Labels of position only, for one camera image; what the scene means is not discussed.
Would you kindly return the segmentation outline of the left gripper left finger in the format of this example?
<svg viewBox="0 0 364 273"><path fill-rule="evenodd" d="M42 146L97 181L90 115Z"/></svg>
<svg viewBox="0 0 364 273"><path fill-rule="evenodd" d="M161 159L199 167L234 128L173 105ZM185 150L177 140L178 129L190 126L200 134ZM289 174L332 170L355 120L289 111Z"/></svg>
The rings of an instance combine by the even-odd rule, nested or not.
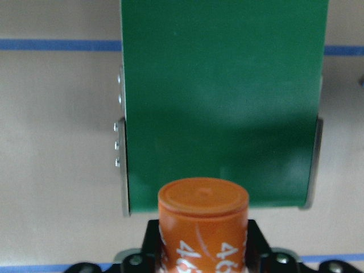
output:
<svg viewBox="0 0 364 273"><path fill-rule="evenodd" d="M142 272L167 272L163 262L164 243L159 220L149 220L142 242Z"/></svg>

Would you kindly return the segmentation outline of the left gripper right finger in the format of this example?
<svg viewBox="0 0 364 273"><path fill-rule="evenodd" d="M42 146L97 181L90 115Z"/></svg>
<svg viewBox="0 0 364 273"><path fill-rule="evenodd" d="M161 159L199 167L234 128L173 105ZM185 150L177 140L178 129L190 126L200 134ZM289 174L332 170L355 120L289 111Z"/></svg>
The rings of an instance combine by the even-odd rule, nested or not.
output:
<svg viewBox="0 0 364 273"><path fill-rule="evenodd" d="M255 220L248 220L245 265L248 272L267 272L272 251Z"/></svg>

